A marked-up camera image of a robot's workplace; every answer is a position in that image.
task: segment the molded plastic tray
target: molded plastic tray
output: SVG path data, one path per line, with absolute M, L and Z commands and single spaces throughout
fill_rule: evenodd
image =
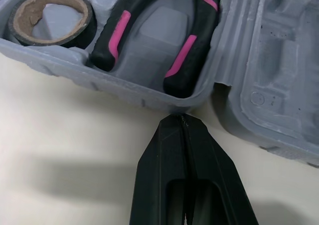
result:
M 191 27 L 191 0 L 158 0 L 142 13 L 110 73 L 95 68 L 88 57 L 117 0 L 89 0 L 98 33 L 86 50 L 18 44 L 6 25 L 18 1 L 0 0 L 4 55 L 166 112 L 186 112 L 203 103 L 215 83 L 226 85 L 216 86 L 216 95 L 225 103 L 215 108 L 228 131 L 269 152 L 319 167 L 319 0 L 221 0 L 210 53 L 194 94 L 186 99 L 163 93 L 162 81 Z M 36 36 L 63 34 L 67 26 L 43 30 L 55 14 L 52 8 L 46 10 Z M 69 13 L 63 14 L 74 23 L 77 15 Z

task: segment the gray plastic tool case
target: gray plastic tool case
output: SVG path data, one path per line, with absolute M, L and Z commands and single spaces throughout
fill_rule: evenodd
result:
M 23 47 L 7 19 L 20 0 L 0 0 L 0 52 L 29 67 L 110 92 L 133 104 L 185 112 L 215 93 L 224 127 L 289 159 L 319 166 L 319 0 L 221 0 L 220 23 L 194 94 L 166 95 L 165 73 L 193 20 L 191 0 L 158 0 L 141 14 L 110 73 L 88 61 L 116 0 L 89 0 L 98 33 L 86 49 Z

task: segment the cardboard tape core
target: cardboard tape core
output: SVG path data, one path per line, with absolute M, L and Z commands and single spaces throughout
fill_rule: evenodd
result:
M 54 40 L 35 38 L 32 35 L 33 28 L 42 19 L 43 10 L 47 4 L 66 5 L 74 8 L 83 15 L 82 19 L 70 33 L 62 38 Z M 22 0 L 12 12 L 9 28 L 13 32 L 13 35 L 26 45 L 62 45 L 60 44 L 61 42 L 74 39 L 75 36 L 83 32 L 92 20 L 96 24 L 92 6 L 87 0 Z

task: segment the black handle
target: black handle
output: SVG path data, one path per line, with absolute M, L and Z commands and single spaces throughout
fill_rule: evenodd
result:
M 118 0 L 91 54 L 93 64 L 113 69 L 135 21 L 154 0 Z
M 219 0 L 195 0 L 195 21 L 172 68 L 166 74 L 164 91 L 177 98 L 190 97 L 210 50 L 217 26 Z

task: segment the tool compartment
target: tool compartment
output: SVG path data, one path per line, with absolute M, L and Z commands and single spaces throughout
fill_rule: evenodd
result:
M 0 0 L 0 52 L 7 57 L 169 113 L 197 107 L 210 97 L 215 83 L 226 85 L 227 93 L 215 90 L 225 101 L 215 109 L 229 132 L 269 152 L 319 166 L 319 0 L 221 0 L 211 50 L 193 95 L 185 99 L 165 94 L 162 84 L 191 29 L 192 0 L 157 0 L 149 6 L 110 72 L 96 68 L 89 56 L 117 0 L 88 0 L 98 28 L 86 49 L 21 46 L 7 26 L 19 1 Z M 45 10 L 35 32 L 40 37 L 68 33 L 78 20 L 74 11 Z M 48 30 L 61 13 L 67 26 Z
M 169 96 L 163 92 L 163 80 L 171 67 L 187 34 L 194 17 L 192 0 L 157 0 L 138 18 L 129 34 L 128 42 L 118 63 L 110 72 L 95 67 L 89 59 L 94 45 L 103 30 L 111 9 L 117 0 L 88 0 L 97 19 L 97 35 L 84 50 L 61 46 L 21 46 L 10 34 L 7 19 L 11 10 L 20 0 L 1 0 L 0 15 L 5 18 L 0 25 L 3 39 L 0 51 L 7 57 L 26 63 L 37 71 L 63 76 L 76 84 L 99 91 L 115 94 L 120 99 L 143 107 L 167 112 L 184 112 L 203 103 L 213 89 L 211 66 L 214 50 L 211 51 L 193 95 L 186 99 Z M 66 34 L 74 24 L 66 19 L 77 19 L 76 13 L 61 8 L 45 8 L 43 19 L 36 25 L 33 35 L 47 37 Z M 50 27 L 57 15 L 64 14 L 68 26 Z

